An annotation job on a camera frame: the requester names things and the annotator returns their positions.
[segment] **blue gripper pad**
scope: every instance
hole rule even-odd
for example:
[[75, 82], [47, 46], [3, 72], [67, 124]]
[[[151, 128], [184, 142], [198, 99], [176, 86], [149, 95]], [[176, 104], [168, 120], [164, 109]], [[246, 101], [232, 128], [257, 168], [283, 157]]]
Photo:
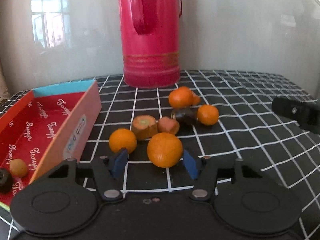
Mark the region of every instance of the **blue gripper pad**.
[[123, 172], [125, 166], [128, 163], [128, 150], [125, 148], [120, 149], [117, 158], [114, 160], [111, 175], [114, 179], [117, 179]]
[[187, 150], [183, 150], [183, 165], [192, 179], [198, 178], [199, 170], [196, 165], [196, 160], [191, 157], [190, 153]]

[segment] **red box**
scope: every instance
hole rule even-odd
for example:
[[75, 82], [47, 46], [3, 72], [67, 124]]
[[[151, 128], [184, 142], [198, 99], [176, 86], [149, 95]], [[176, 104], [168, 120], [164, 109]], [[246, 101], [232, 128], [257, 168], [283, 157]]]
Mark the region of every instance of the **red box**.
[[82, 151], [101, 110], [97, 82], [84, 80], [31, 90], [0, 118], [1, 168], [22, 159], [28, 175], [13, 178], [0, 206], [9, 210], [14, 195], [61, 161]]

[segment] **carrot slice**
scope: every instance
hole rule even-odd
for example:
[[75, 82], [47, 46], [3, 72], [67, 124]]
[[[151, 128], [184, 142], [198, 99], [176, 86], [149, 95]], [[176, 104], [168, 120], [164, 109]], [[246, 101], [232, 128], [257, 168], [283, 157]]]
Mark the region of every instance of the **carrot slice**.
[[158, 133], [156, 119], [151, 115], [140, 115], [133, 119], [132, 132], [137, 140], [142, 141]]
[[169, 117], [162, 117], [158, 120], [158, 131], [175, 135], [180, 129], [179, 123]]

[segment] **orange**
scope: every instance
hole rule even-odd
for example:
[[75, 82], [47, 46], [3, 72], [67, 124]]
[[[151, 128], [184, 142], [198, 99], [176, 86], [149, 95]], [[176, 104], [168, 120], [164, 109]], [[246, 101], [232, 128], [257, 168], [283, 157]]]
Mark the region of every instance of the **orange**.
[[200, 97], [192, 92], [192, 105], [198, 105], [200, 103]]
[[114, 153], [117, 153], [121, 148], [127, 148], [130, 154], [137, 147], [136, 136], [128, 129], [119, 128], [110, 135], [109, 147]]
[[182, 157], [182, 142], [171, 133], [157, 133], [148, 143], [149, 160], [160, 168], [170, 168]]
[[29, 168], [22, 159], [14, 159], [10, 162], [9, 170], [12, 176], [23, 178], [28, 172]]
[[173, 108], [184, 108], [193, 103], [193, 93], [187, 87], [179, 87], [169, 94], [169, 104]]
[[219, 120], [219, 111], [215, 106], [200, 106], [197, 113], [198, 121], [204, 125], [213, 125]]

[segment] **black white grid tablecloth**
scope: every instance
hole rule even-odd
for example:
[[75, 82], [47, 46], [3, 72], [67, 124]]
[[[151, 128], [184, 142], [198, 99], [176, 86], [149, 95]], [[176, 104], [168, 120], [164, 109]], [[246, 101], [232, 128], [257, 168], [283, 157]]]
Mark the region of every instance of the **black white grid tablecloth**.
[[[187, 86], [201, 97], [199, 105], [216, 106], [220, 119], [219, 123], [208, 127], [182, 126], [177, 136], [184, 148], [194, 157], [210, 155], [231, 162], [244, 158], [290, 188], [303, 205], [296, 232], [305, 239], [318, 239], [320, 137], [271, 111], [271, 102], [276, 96], [317, 103], [310, 94], [281, 75], [238, 71], [182, 71], [180, 81], [174, 86], [153, 90], [129, 87], [122, 75], [96, 79], [102, 110], [81, 162], [90, 162], [95, 156], [112, 155], [109, 136], [120, 127], [129, 129], [134, 117], [142, 114], [156, 119], [170, 116], [169, 93], [179, 86]], [[25, 93], [17, 93], [1, 106], [0, 115]], [[129, 163], [120, 178], [123, 193], [171, 192], [192, 187], [193, 181], [181, 162], [169, 169], [154, 166], [147, 157], [147, 144], [147, 140], [138, 143], [137, 149], [129, 155]], [[216, 194], [228, 187], [230, 181], [218, 181]], [[88, 190], [95, 190], [92, 179], [79, 183]], [[16, 233], [10, 214], [0, 210], [0, 240]]]

